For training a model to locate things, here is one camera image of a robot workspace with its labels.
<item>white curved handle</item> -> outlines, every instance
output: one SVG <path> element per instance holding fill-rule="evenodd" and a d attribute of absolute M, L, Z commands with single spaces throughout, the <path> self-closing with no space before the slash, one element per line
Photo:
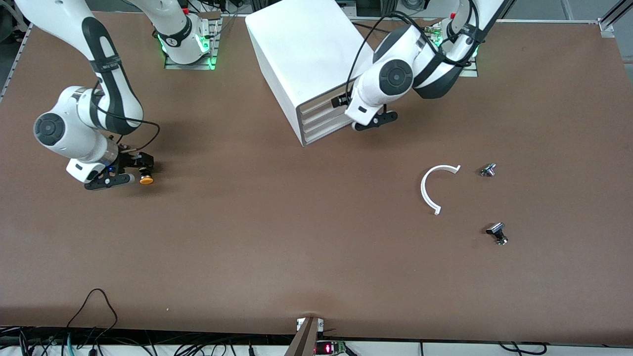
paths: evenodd
<path fill-rule="evenodd" d="M 420 184 L 420 190 L 422 191 L 422 198 L 424 198 L 424 201 L 427 202 L 427 204 L 435 209 L 435 214 L 438 215 L 439 211 L 442 210 L 442 207 L 440 207 L 439 205 L 435 204 L 431 198 L 429 198 L 429 195 L 427 194 L 427 177 L 429 176 L 429 174 L 431 172 L 435 172 L 436 170 L 447 170 L 449 172 L 451 172 L 452 174 L 457 173 L 458 170 L 460 170 L 461 165 L 458 165 L 457 167 L 453 167 L 453 166 L 449 166 L 449 165 L 439 165 L 439 166 L 435 166 L 431 169 L 429 169 L 429 171 L 424 175 L 424 177 L 422 178 L 422 183 Z"/>

